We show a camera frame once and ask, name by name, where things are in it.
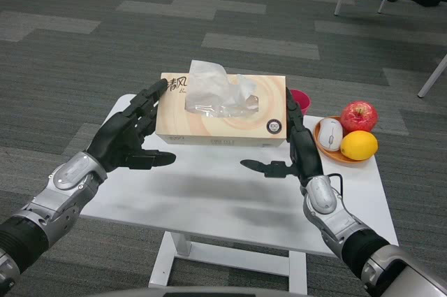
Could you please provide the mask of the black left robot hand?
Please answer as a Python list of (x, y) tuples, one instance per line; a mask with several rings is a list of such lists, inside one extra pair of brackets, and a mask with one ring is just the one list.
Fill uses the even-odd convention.
[(142, 144), (156, 128), (158, 102), (168, 88), (163, 78), (143, 89), (123, 111), (115, 113), (98, 130), (87, 153), (93, 156), (106, 172), (119, 167), (149, 170), (173, 164), (176, 155), (158, 150), (145, 150)]

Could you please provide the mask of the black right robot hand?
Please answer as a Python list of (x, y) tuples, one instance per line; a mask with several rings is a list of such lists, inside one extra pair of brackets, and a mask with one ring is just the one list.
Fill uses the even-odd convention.
[(304, 126), (304, 116), (291, 91), (286, 88), (286, 141), (290, 147), (291, 165), (284, 161), (271, 161), (264, 164), (251, 159), (241, 160), (241, 164), (253, 171), (264, 174), (266, 178), (285, 178), (296, 176), (303, 187), (314, 177), (324, 174), (318, 148), (311, 131)]

